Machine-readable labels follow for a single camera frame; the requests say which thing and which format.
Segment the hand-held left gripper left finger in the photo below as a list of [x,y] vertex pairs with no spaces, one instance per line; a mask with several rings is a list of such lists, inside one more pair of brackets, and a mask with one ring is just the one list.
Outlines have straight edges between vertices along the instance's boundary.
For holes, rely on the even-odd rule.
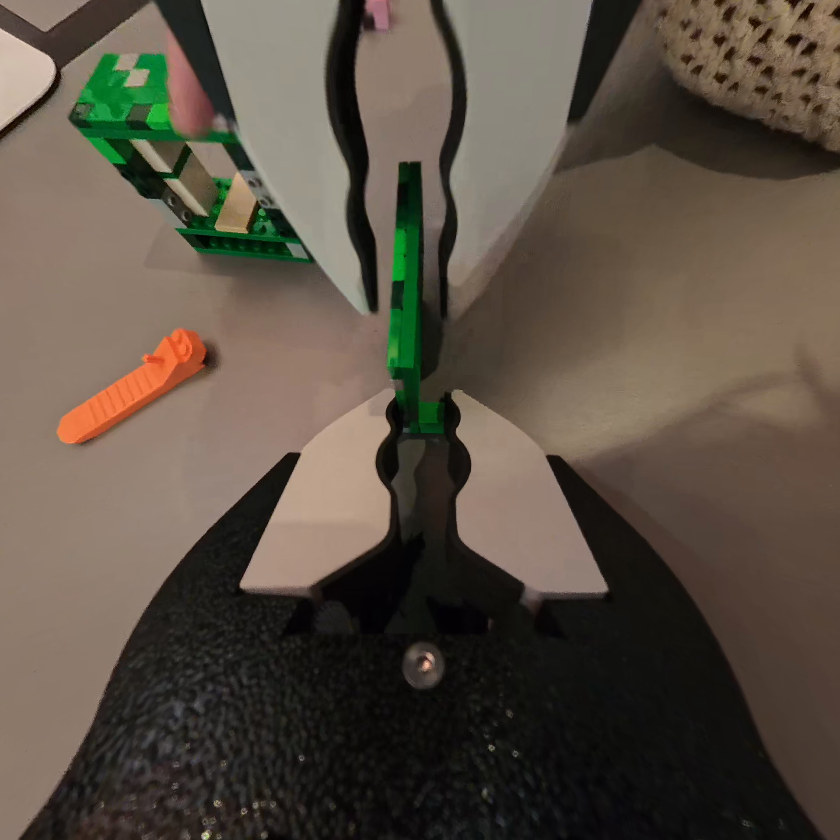
[[240,581],[259,595],[311,595],[381,547],[395,528],[402,431],[381,391],[308,442]]

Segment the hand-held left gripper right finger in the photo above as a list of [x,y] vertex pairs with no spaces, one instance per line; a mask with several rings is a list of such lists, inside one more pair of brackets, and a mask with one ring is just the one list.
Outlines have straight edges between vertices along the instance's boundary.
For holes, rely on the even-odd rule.
[[548,457],[530,436],[455,390],[469,470],[455,497],[461,542],[535,597],[602,597],[608,586]]

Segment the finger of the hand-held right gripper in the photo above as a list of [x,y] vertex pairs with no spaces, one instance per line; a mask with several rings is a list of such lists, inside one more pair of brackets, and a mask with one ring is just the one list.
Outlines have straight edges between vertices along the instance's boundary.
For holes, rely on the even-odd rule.
[[484,293],[560,158],[592,2],[430,4],[452,79],[439,156],[441,309],[458,319]]
[[379,308],[355,84],[362,1],[203,2],[238,135],[271,195],[359,312]]

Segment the green lego wall panel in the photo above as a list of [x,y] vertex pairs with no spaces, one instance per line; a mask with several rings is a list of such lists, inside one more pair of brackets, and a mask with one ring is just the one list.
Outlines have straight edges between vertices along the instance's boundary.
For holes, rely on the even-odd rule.
[[386,367],[395,384],[403,430],[409,434],[421,433],[423,217],[422,165],[402,162],[398,167]]

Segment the green lego block structure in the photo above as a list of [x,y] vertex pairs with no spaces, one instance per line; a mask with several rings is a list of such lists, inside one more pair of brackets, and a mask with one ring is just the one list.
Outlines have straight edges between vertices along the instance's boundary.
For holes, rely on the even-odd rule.
[[106,53],[69,121],[196,252],[312,262],[223,115],[198,142],[220,147],[235,168],[214,177],[172,124],[163,54]]

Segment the person's right hand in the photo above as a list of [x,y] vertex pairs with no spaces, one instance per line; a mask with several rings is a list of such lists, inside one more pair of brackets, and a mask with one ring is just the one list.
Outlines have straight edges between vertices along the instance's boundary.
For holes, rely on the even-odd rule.
[[170,29],[166,32],[166,64],[173,129],[188,139],[207,136],[215,119],[214,106]]

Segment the cream knit sweater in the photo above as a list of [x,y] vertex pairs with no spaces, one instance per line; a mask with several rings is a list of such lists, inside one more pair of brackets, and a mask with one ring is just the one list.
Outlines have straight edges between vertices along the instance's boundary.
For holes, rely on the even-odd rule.
[[647,5],[660,57],[682,88],[839,152],[838,1]]

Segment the orange brick separator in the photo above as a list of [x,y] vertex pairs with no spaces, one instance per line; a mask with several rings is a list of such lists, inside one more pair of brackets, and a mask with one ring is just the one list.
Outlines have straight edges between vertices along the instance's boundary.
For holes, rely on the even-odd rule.
[[207,347],[198,333],[176,329],[142,364],[64,415],[58,439],[81,445],[108,432],[131,415],[197,375],[206,366]]

